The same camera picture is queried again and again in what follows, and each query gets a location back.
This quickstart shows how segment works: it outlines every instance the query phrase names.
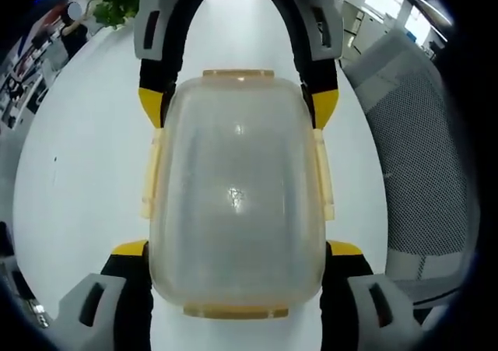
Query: potted plant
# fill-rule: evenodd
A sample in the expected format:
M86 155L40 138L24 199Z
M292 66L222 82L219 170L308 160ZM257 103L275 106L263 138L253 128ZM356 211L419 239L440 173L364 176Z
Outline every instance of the potted plant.
M115 29L134 18L139 11L139 0L90 0L87 11L92 2L98 2L93 10L96 22Z

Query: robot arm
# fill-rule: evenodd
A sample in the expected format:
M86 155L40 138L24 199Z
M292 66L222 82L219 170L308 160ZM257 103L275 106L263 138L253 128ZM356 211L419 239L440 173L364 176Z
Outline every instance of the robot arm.
M139 96L156 128L174 94L188 27L203 0L140 0L135 53L142 59ZM342 19L334 0L272 0L289 32L303 98L314 128L323 128L338 99L335 59L342 53Z

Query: office chair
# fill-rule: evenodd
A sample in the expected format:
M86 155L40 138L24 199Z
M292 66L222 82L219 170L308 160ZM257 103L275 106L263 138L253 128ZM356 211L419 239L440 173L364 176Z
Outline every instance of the office chair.
M434 64L392 30L344 68L370 125L388 201L391 277L415 309L447 303L472 262L479 204L464 127Z

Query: plastic container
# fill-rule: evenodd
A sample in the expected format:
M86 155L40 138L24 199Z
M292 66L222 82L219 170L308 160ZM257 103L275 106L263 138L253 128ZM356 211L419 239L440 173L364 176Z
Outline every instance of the plastic container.
M268 72L177 88L160 136L153 285L185 307L288 307L320 288L325 221L310 115Z

